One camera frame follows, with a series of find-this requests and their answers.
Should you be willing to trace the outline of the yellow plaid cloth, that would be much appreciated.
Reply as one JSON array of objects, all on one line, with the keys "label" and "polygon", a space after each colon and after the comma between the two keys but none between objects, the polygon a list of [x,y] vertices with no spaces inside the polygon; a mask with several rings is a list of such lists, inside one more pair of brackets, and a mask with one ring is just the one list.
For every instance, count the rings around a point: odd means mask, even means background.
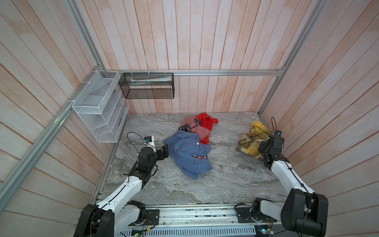
[{"label": "yellow plaid cloth", "polygon": [[253,158],[262,158],[258,151],[259,146],[263,141],[267,141],[272,132],[259,121],[250,123],[250,132],[243,135],[237,144],[237,149],[246,153]]}]

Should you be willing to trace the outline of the blue checkered shirt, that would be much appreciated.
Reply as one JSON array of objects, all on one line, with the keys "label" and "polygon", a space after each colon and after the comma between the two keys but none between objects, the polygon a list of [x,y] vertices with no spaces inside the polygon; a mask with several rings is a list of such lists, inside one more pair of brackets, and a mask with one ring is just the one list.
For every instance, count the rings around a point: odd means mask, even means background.
[{"label": "blue checkered shirt", "polygon": [[169,155],[176,165],[190,178],[196,180],[212,170],[208,160],[211,147],[201,143],[197,133],[178,130],[165,139],[164,144],[168,146]]}]

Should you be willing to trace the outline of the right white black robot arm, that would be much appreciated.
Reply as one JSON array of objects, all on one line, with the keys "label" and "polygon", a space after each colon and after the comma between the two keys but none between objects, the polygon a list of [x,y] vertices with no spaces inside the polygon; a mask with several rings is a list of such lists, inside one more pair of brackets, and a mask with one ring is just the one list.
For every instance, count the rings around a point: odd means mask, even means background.
[{"label": "right white black robot arm", "polygon": [[256,198],[250,210],[252,219],[262,222],[269,218],[279,221],[285,230],[323,237],[327,229],[329,202],[324,195],[316,193],[294,171],[289,160],[282,156],[284,138],[276,130],[263,141],[258,152],[266,167],[276,175],[288,196],[285,203]]}]

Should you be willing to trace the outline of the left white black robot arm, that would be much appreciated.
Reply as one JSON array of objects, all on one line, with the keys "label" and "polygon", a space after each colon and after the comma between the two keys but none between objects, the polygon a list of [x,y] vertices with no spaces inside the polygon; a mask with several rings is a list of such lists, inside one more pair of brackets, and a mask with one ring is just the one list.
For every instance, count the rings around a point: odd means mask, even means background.
[{"label": "left white black robot arm", "polygon": [[156,149],[148,143],[142,148],[126,180],[107,198],[82,210],[74,236],[116,237],[130,224],[145,224],[146,206],[132,198],[156,174],[157,161],[167,157],[167,145]]}]

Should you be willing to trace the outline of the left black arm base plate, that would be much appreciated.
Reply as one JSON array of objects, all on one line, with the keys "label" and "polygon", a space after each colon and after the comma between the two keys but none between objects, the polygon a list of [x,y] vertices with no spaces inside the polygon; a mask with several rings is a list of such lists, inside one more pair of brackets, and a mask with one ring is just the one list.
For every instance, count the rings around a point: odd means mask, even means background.
[{"label": "left black arm base plate", "polygon": [[159,209],[147,209],[142,212],[143,225],[157,226],[159,224]]}]

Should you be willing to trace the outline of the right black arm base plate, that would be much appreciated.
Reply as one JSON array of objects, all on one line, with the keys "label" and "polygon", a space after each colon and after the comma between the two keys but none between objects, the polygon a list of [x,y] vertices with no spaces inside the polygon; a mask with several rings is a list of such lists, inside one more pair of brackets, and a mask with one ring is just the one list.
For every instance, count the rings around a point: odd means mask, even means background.
[{"label": "right black arm base plate", "polygon": [[268,216],[265,216],[265,217],[253,216],[251,214],[251,209],[252,208],[249,206],[237,206],[234,208],[237,219],[238,219],[238,223],[246,224],[246,223],[263,223],[263,222],[276,223],[277,222],[276,219],[273,219]]}]

